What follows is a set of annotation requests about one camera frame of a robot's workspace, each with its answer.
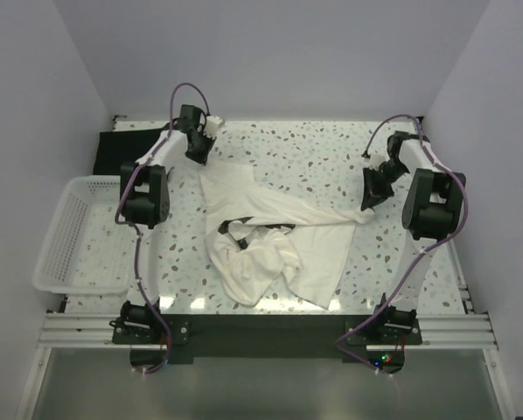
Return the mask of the folded black t shirt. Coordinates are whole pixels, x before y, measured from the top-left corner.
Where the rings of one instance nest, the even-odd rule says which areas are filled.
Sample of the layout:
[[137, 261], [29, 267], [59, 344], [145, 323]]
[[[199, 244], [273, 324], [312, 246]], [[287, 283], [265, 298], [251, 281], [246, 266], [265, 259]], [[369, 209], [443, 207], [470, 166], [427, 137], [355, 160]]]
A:
[[160, 129], [101, 132], [92, 174], [119, 175], [122, 164], [146, 154], [160, 133]]

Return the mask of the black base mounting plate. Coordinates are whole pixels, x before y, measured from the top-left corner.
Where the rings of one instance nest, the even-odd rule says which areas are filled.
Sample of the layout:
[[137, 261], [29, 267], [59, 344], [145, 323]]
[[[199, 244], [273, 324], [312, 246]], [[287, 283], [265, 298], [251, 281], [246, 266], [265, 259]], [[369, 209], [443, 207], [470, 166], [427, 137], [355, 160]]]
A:
[[382, 315], [191, 315], [156, 318], [130, 306], [110, 321], [112, 341], [130, 348], [134, 368], [192, 364], [198, 358], [341, 359], [401, 370], [405, 350], [422, 344], [419, 324]]

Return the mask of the white t shirt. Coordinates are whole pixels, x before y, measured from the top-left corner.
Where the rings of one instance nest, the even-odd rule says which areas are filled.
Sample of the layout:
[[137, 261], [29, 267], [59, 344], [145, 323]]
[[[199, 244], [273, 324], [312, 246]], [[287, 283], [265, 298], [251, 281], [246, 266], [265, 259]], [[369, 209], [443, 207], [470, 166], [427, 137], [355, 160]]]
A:
[[356, 228], [374, 212], [335, 210], [271, 190], [250, 165], [213, 161], [200, 174], [207, 254], [234, 302], [255, 306], [276, 280], [327, 308], [342, 277]]

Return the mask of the aluminium front rail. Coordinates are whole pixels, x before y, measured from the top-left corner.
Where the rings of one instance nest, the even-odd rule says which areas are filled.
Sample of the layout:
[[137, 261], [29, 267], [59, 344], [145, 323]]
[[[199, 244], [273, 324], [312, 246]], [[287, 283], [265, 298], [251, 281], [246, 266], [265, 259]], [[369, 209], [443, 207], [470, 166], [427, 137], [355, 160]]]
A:
[[[42, 347], [111, 347], [114, 314], [48, 313], [40, 330]], [[497, 349], [488, 315], [424, 315], [419, 319], [425, 349]]]

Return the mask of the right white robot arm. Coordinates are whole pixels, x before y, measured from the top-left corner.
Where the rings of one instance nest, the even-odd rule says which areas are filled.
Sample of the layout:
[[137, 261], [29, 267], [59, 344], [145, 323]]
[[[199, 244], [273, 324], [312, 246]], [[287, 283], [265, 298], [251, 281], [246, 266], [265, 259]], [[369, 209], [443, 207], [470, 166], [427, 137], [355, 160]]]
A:
[[373, 209], [394, 196], [394, 183], [412, 177], [401, 210], [405, 241], [394, 276], [394, 290], [384, 295], [371, 323], [373, 337], [392, 343], [416, 319], [419, 295], [437, 249], [458, 231], [465, 213], [466, 178], [436, 160], [429, 140], [395, 131], [387, 139], [387, 158], [364, 155], [361, 209]]

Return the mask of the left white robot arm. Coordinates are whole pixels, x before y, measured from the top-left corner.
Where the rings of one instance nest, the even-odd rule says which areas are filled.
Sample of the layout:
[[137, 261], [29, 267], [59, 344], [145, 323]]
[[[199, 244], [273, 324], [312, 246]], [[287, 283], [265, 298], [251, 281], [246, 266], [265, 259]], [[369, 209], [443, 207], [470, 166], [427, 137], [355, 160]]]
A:
[[136, 232], [134, 281], [128, 288], [127, 305], [149, 312], [158, 302], [156, 275], [150, 267], [153, 253], [148, 250], [147, 236], [155, 236], [171, 212], [171, 171], [182, 163], [205, 166], [223, 125], [222, 117], [183, 105], [179, 116], [160, 129], [156, 142], [140, 158], [122, 165], [115, 224]]

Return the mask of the white plastic basket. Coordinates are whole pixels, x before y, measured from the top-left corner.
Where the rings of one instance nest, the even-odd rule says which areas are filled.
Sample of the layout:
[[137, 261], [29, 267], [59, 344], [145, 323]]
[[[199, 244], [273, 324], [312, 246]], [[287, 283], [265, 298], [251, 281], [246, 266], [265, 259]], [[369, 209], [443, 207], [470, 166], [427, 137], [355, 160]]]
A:
[[116, 176], [78, 177], [66, 185], [32, 274], [37, 290], [94, 296], [127, 292], [136, 234], [115, 223], [119, 192]]

